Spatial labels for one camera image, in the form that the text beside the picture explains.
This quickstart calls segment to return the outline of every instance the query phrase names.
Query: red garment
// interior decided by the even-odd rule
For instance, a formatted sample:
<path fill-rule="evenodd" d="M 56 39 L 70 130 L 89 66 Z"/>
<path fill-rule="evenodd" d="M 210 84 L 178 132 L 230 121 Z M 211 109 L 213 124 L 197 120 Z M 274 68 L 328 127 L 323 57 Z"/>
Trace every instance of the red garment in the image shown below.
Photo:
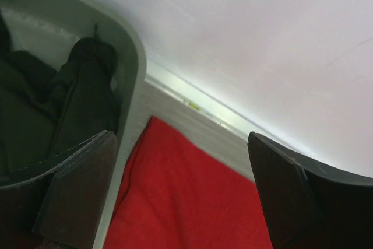
<path fill-rule="evenodd" d="M 255 184 L 153 117 L 127 162 L 104 248 L 272 246 Z"/>

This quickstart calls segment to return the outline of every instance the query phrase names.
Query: dark green cloth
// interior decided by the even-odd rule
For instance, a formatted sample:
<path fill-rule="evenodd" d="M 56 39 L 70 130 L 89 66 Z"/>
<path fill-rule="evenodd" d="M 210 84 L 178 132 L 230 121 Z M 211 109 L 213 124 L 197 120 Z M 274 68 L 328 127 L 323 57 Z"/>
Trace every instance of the dark green cloth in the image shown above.
<path fill-rule="evenodd" d="M 0 16 L 0 176 L 45 160 L 103 131 L 117 130 L 110 89 L 112 46 L 79 40 L 59 72 L 27 51 L 11 52 Z"/>

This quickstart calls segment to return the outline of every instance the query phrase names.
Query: gray wooden floor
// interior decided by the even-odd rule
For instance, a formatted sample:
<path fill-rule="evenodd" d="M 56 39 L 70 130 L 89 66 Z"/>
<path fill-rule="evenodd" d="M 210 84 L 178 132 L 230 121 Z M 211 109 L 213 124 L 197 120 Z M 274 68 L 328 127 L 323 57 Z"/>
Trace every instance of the gray wooden floor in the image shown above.
<path fill-rule="evenodd" d="M 140 101 L 138 120 L 132 135 L 133 146 L 149 118 L 156 116 L 179 130 L 197 147 L 212 157 L 254 180 L 247 142 L 208 119 L 197 110 L 146 82 Z"/>

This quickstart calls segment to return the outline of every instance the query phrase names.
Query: bin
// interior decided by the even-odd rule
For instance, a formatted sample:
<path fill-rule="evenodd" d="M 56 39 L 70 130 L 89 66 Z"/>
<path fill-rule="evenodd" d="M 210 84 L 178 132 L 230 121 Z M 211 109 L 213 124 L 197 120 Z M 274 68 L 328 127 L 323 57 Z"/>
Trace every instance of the bin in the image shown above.
<path fill-rule="evenodd" d="M 59 69 L 73 45 L 92 36 L 97 26 L 100 39 L 118 53 L 118 67 L 111 82 L 121 104 L 118 124 L 118 156 L 93 248 L 102 248 L 130 153 L 129 141 L 136 119 L 145 73 L 143 45 L 130 25 L 94 0 L 0 0 L 0 8 L 16 49 L 26 49 Z"/>

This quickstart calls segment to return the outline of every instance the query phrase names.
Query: wall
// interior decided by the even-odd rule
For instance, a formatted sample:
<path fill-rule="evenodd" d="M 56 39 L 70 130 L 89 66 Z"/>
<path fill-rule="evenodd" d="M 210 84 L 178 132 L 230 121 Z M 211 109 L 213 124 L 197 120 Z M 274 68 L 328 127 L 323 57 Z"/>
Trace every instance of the wall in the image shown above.
<path fill-rule="evenodd" d="M 246 119 L 373 177 L 373 0 L 100 0 L 163 66 Z"/>

